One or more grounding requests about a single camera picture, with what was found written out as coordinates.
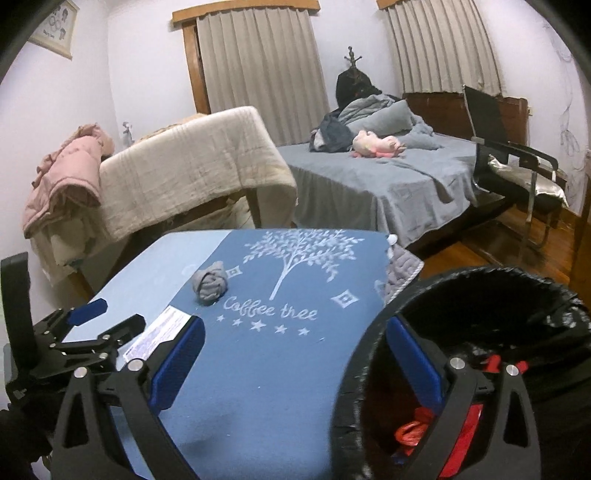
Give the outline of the white printed paper box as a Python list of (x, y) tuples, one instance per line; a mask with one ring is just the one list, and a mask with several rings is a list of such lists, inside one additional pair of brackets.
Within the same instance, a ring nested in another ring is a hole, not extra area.
[(189, 319), (190, 314), (167, 306), (133, 341), (123, 354), (123, 360), (126, 363), (147, 360), (161, 343), (173, 340)]

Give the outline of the grey sock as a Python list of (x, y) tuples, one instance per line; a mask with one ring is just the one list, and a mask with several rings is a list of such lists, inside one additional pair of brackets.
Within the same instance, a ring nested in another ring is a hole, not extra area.
[(228, 291), (228, 274), (221, 261), (197, 270), (190, 279), (191, 287), (200, 305), (217, 302)]

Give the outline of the black-lined trash bin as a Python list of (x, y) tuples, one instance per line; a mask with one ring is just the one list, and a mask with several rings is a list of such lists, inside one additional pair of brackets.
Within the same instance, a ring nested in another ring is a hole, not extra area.
[(590, 310), (566, 286), (470, 267), (405, 289), (356, 345), (336, 479), (586, 479)]

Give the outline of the pink jacket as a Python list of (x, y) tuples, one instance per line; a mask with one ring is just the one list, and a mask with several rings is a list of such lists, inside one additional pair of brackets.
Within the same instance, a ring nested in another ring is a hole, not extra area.
[(36, 168), (22, 216), (29, 239), (48, 224), (69, 219), (76, 207), (101, 205), (100, 165), (114, 153), (112, 138), (96, 123), (79, 126)]

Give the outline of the blue tree-print table cover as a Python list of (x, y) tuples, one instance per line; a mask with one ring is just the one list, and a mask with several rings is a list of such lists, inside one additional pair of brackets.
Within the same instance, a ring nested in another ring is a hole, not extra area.
[[(203, 479), (329, 479), (335, 397), (384, 306), (386, 235), (236, 230), (162, 237), (101, 291), (106, 312), (74, 328), (95, 338), (167, 307), (204, 321), (204, 347), (160, 418)], [(228, 291), (200, 305), (191, 276), (215, 261)]]

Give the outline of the grey quilted pad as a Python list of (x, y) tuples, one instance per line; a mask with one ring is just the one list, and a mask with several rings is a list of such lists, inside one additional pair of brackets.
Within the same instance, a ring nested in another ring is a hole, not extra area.
[(424, 268), (424, 261), (414, 253), (402, 247), (396, 234), (388, 236), (387, 277), (384, 286), (384, 300), (388, 304), (419, 278)]

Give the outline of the beige striped blanket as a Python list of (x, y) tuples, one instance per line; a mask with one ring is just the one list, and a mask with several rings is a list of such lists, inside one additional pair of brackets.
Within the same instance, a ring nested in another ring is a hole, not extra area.
[(100, 165), (101, 205), (29, 238), (51, 283), (110, 244), (238, 192), (256, 193), (260, 225), (285, 228), (297, 184), (255, 107), (199, 115), (115, 152)]

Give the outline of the silver chair cushion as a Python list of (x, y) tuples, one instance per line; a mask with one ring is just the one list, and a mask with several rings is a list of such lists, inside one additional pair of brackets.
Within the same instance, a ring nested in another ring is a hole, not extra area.
[(488, 156), (488, 166), (492, 172), (505, 181), (522, 187), (530, 192), (532, 185), (535, 185), (536, 196), (546, 195), (560, 200), (564, 207), (568, 207), (566, 194), (562, 187), (555, 181), (538, 175), (533, 180), (534, 171), (520, 166), (506, 165), (497, 160), (493, 155)]

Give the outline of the grey bed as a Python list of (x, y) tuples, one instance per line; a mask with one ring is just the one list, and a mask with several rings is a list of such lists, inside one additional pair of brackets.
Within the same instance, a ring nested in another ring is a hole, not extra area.
[(436, 150), (410, 149), (394, 159), (280, 147), (297, 182), (294, 223), (394, 233), (406, 247), (460, 218), (477, 203), (476, 145), (437, 135)]

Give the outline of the black office chair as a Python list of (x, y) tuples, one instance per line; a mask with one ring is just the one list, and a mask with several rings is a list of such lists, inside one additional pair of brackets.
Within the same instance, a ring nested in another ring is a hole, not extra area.
[(521, 231), (512, 233), (519, 238), (516, 261), (522, 263), (526, 254), (540, 250), (547, 242), (552, 222), (567, 208), (560, 200), (546, 195), (536, 196), (535, 185), (528, 192), (495, 175), (488, 166), (488, 156), (493, 155), (506, 165), (520, 166), (555, 181), (565, 192), (566, 183), (559, 179), (558, 160), (529, 146), (508, 139), (503, 125), (498, 101), (495, 97), (472, 88), (463, 87), (463, 97), (476, 144), (476, 164), (473, 172), (475, 185), (486, 193), (502, 196), (515, 206), (525, 209), (526, 217)]

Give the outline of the grey duvet pile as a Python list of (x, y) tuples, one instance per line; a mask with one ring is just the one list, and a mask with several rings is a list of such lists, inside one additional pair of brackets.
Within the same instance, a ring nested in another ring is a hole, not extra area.
[(342, 110), (329, 112), (311, 131), (312, 152), (339, 153), (352, 149), (353, 137), (361, 130), (379, 138), (397, 137), (410, 149), (437, 150), (441, 144), (433, 128), (415, 114), (406, 100), (373, 94), (352, 101)]

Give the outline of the left beige curtain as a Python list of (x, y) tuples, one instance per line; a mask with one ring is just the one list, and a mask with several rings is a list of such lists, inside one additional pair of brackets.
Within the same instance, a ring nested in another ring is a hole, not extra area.
[(197, 20), (197, 36), (211, 112), (252, 106), (276, 145), (308, 141), (329, 111), (308, 11), (212, 13)]

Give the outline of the beige curtain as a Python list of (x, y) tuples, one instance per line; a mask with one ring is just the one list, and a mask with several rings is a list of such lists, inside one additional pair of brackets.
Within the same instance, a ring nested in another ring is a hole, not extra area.
[(276, 145), (308, 141), (329, 111), (308, 11), (212, 13), (197, 20), (197, 36), (211, 112), (252, 106)]
[(384, 13), (403, 93), (460, 93), (465, 86), (492, 96), (503, 93), (495, 52), (475, 2), (398, 1)]

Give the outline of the pink plush toy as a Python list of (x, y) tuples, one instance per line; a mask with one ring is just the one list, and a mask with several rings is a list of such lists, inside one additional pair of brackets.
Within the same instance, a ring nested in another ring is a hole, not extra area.
[(372, 131), (361, 130), (353, 139), (352, 155), (363, 158), (396, 158), (406, 146), (395, 136), (381, 138)]

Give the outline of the dark wooden headboard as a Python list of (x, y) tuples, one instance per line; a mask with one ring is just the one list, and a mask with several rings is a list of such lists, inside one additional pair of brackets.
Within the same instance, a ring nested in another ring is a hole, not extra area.
[[(421, 116), (437, 133), (470, 140), (473, 130), (460, 93), (407, 93), (403, 96), (410, 109)], [(508, 139), (528, 143), (529, 105), (524, 98), (497, 97)]]

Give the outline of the wooden coat rack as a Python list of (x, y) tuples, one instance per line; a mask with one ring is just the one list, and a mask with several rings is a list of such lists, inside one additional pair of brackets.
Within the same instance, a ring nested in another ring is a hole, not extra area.
[(345, 59), (349, 62), (349, 68), (339, 73), (335, 83), (335, 100), (341, 110), (356, 99), (382, 94), (370, 77), (356, 66), (362, 56), (356, 56), (352, 46), (349, 46)]

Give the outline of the right beige curtain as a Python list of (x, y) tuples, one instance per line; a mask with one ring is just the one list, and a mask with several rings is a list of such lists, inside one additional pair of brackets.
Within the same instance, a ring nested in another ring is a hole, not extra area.
[(403, 93), (460, 93), (465, 86), (492, 96), (503, 93), (495, 52), (475, 2), (398, 1), (384, 13)]

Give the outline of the framed wall picture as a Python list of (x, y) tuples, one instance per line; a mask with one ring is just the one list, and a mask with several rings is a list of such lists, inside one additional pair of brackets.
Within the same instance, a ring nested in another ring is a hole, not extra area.
[(79, 8), (73, 1), (63, 1), (35, 29), (28, 41), (68, 60)]

